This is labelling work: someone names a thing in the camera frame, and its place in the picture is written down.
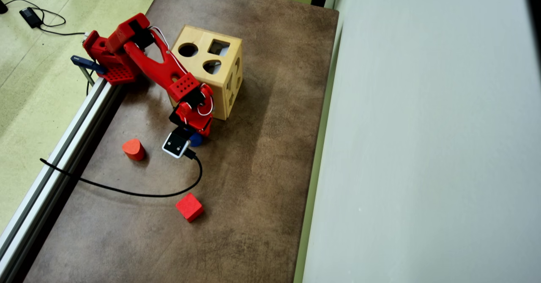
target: table surface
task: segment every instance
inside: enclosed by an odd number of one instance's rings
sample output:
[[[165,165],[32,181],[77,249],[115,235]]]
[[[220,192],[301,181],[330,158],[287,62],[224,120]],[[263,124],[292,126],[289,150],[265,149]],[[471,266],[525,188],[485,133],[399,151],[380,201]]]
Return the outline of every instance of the table surface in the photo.
[[[188,223],[175,208],[182,196],[79,183],[26,281],[292,281],[338,12],[287,0],[154,0],[147,17],[170,44],[184,24],[243,40],[230,117],[194,149],[203,178],[191,192],[205,212]],[[161,150],[175,128],[165,90],[145,80],[127,89],[83,177],[135,192],[187,187],[197,164]],[[122,152],[132,138],[147,151],[141,162]]]

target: white wire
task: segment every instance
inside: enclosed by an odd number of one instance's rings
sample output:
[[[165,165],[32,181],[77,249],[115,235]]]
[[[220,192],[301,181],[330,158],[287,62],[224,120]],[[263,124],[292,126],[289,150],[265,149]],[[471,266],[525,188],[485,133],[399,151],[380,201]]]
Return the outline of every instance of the white wire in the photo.
[[[197,113],[199,113],[199,115],[201,115],[201,116],[208,116],[208,115],[210,115],[210,113],[212,112],[212,110],[214,110],[214,98],[212,98],[212,96],[210,96],[210,111],[208,111],[208,113],[206,113],[206,114],[201,114],[201,112],[199,111],[199,107],[197,107]]]
[[[156,29],[158,33],[160,33],[160,35],[162,36],[162,40],[164,41],[164,43],[167,45],[167,49],[169,49],[169,44],[167,43],[167,40],[166,40],[166,37],[164,36],[164,34],[162,33],[162,31],[160,30],[160,28],[157,28],[156,26],[152,26],[150,27],[151,29]],[[169,52],[169,54],[172,56],[172,58],[175,60],[176,62],[176,65],[178,65],[178,67],[180,67],[180,69],[184,72],[184,73],[188,73],[183,67],[182,65],[180,65],[180,62],[178,61],[178,59],[176,59],[176,56],[174,54],[172,54],[171,52]],[[212,96],[210,96],[210,111],[206,114],[201,114],[201,112],[199,111],[199,107],[197,108],[197,113],[199,113],[199,115],[201,116],[208,116],[210,115],[210,113],[214,110],[214,98],[212,98]]]
[[[167,43],[167,40],[166,40],[166,37],[164,36],[164,34],[162,33],[162,31],[160,30],[160,28],[157,28],[156,26],[152,26],[150,27],[151,29],[156,29],[160,35],[162,36],[162,40],[164,41],[164,43],[167,45],[167,50],[170,50],[169,49],[169,44]],[[175,60],[176,62],[176,65],[178,65],[178,67],[180,68],[181,71],[183,71],[185,74],[188,73],[188,71],[186,71],[184,69],[184,67],[182,67],[182,65],[180,64],[180,62],[178,61],[178,59],[176,59],[176,56],[174,54],[172,54],[172,52],[169,52],[169,54],[172,56],[172,58]]]

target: black cable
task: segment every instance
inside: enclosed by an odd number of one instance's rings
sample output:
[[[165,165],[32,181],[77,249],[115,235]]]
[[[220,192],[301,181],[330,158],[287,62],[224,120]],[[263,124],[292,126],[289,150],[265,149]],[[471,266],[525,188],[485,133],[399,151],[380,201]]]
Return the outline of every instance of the black cable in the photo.
[[[98,184],[98,183],[95,183],[94,181],[89,181],[88,179],[84,179],[83,177],[76,177],[73,174],[68,173],[68,172],[56,167],[55,165],[48,163],[43,158],[39,158],[39,160],[41,160],[42,163],[48,165],[49,167],[55,169],[56,171],[66,175],[66,176],[72,177],[74,179],[78,179],[78,180],[80,180],[80,181],[82,181],[84,183],[91,184],[91,185],[94,185],[96,187],[100,187],[100,188],[103,188],[103,189],[107,189],[107,190],[111,190],[111,191],[115,191],[115,192],[120,192],[120,193],[123,193],[123,194],[128,194],[128,195],[133,195],[133,196],[141,196],[143,198],[170,198],[172,196],[177,196],[177,195],[183,194],[184,192],[187,192],[187,191],[191,190],[191,188],[195,187],[199,183],[199,181],[201,180],[201,176],[203,175],[203,166],[201,165],[201,161],[199,161],[199,158],[197,158],[197,156],[194,155],[192,159],[195,159],[195,161],[197,161],[197,164],[199,165],[199,177],[197,177],[197,180],[191,186],[189,186],[188,188],[186,188],[186,189],[184,189],[182,191],[178,191],[178,192],[171,193],[171,194],[143,194],[143,193],[135,193],[135,192],[125,191],[125,190],[122,190],[122,189],[113,188],[113,187],[110,187],[108,185]]]
[[[90,82],[87,81],[87,96],[88,96],[88,86],[90,85]]]
[[[56,33],[56,32],[50,32],[48,30],[45,30],[45,29],[41,28],[41,26],[38,26],[37,28],[39,28],[42,32],[54,33],[54,34],[58,34],[59,36],[74,36],[76,34],[86,34],[86,33]]]
[[[40,8],[38,5],[36,5],[36,4],[32,3],[32,2],[29,2],[29,1],[27,1],[27,0],[11,0],[11,1],[7,2],[6,5],[9,4],[9,3],[11,3],[11,2],[15,2],[15,1],[23,1],[23,2],[27,2],[27,3],[29,3],[29,4],[31,4],[31,5],[34,6],[34,7],[29,7],[30,9],[37,9],[37,10],[41,11],[41,22],[42,22],[43,25],[46,26],[46,27],[56,27],[56,26],[60,26],[60,25],[66,24],[66,19],[64,19],[63,16],[59,15],[58,13],[54,13],[54,12],[52,12],[52,11],[48,11],[47,9],[42,9],[42,8]],[[55,24],[55,25],[47,25],[47,24],[45,24],[45,12],[50,13],[50,14],[53,14],[53,15],[56,15],[57,17],[60,17],[60,18],[62,19],[62,23]],[[48,31],[48,30],[45,30],[45,29],[41,28],[41,26],[38,26],[37,28],[39,28],[40,30],[42,30],[42,31],[44,31],[44,32],[53,33],[53,34],[58,34],[58,35],[60,35],[60,36],[73,36],[73,35],[76,35],[76,34],[85,34],[85,33],[67,33],[67,34],[66,34],[66,33],[56,33],[56,32],[50,32],[50,31]]]

